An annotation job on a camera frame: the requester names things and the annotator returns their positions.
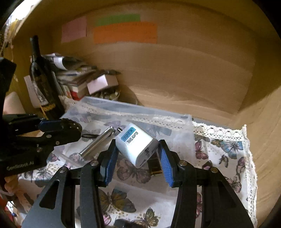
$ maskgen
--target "hand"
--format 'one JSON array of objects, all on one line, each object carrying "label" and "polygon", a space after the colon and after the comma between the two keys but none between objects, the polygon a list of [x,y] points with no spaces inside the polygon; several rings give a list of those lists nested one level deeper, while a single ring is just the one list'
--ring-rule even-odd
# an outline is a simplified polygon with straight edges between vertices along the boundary
[{"label": "hand", "polygon": [[8,191],[8,193],[14,193],[18,187],[18,176],[17,175],[13,175],[13,176],[9,176],[9,177],[5,177],[5,189]]}]

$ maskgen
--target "bottle neck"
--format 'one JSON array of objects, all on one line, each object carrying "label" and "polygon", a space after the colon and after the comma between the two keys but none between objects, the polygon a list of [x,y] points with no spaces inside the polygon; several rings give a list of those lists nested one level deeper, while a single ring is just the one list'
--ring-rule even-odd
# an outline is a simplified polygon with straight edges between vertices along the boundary
[{"label": "bottle neck", "polygon": [[30,38],[30,42],[32,45],[32,58],[36,59],[37,57],[40,57],[40,49],[39,49],[39,42],[38,42],[38,36],[33,36]]}]

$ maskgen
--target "blue label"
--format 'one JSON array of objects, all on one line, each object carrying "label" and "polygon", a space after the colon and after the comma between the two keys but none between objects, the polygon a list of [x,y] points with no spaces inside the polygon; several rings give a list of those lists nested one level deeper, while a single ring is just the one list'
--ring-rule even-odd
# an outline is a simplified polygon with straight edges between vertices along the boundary
[{"label": "blue label", "polygon": [[122,141],[125,142],[135,131],[133,127],[131,127],[127,132],[121,137]]}]

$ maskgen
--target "green sticky note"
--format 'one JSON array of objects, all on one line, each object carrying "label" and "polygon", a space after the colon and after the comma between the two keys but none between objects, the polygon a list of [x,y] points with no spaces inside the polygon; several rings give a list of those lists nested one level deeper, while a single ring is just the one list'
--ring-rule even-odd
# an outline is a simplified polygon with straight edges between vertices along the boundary
[{"label": "green sticky note", "polygon": [[102,17],[96,21],[96,27],[109,25],[109,24],[117,24],[117,23],[124,23],[124,22],[134,22],[134,21],[141,21],[140,14],[121,14],[121,15],[112,15],[109,17]]}]

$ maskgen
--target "metal tube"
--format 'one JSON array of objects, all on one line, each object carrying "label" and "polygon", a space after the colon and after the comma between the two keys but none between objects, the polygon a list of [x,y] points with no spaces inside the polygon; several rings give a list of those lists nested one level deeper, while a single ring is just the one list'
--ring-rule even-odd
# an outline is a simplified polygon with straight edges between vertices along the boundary
[{"label": "metal tube", "polygon": [[93,140],[88,146],[86,146],[79,154],[84,158],[89,153],[91,153],[99,143],[105,140],[108,136],[110,136],[113,132],[115,132],[114,128],[110,126],[104,132],[102,132],[95,140]]}]

